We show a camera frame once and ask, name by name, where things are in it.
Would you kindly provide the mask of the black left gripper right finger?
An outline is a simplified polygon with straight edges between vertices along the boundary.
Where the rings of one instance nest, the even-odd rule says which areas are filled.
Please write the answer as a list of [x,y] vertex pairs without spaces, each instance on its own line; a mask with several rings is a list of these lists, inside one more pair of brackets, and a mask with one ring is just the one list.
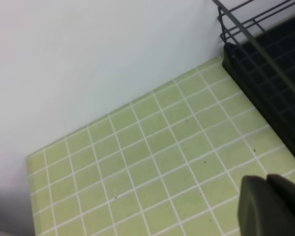
[[289,209],[295,211],[295,183],[276,174],[267,175],[266,180]]

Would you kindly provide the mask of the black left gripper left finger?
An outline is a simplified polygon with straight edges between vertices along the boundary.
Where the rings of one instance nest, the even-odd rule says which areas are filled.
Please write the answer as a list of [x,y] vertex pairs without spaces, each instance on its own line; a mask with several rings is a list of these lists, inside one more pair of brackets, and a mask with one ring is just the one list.
[[242,178],[237,217],[242,236],[295,236],[295,211],[281,200],[266,178]]

